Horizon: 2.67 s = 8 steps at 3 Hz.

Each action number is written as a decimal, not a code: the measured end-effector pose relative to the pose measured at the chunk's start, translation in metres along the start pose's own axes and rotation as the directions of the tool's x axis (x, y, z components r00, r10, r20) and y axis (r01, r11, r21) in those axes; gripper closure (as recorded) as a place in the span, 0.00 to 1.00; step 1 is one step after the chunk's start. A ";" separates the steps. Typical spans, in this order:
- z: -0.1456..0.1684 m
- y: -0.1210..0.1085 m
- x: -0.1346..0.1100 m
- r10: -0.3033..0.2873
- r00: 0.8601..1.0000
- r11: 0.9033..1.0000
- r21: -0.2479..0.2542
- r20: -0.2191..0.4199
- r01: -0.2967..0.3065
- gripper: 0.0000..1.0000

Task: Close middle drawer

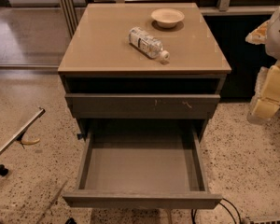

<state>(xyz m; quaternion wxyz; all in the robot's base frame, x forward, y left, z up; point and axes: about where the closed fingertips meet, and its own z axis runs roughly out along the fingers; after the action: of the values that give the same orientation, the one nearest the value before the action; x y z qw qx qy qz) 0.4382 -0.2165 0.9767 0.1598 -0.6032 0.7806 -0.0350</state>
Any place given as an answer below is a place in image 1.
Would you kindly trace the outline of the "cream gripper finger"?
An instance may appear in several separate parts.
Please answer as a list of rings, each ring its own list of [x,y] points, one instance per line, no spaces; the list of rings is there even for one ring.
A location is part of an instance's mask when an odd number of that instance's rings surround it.
[[[258,97],[253,97],[250,102],[247,120],[249,122],[266,122],[269,121],[280,106],[271,102],[262,101]]]

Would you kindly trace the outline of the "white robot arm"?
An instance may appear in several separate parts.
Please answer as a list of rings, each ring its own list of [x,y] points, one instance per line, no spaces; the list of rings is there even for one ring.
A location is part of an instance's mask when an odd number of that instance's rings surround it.
[[[262,124],[280,109],[280,6],[267,21],[249,33],[245,41],[264,44],[266,54],[276,59],[270,68],[260,68],[247,115],[249,122]]]

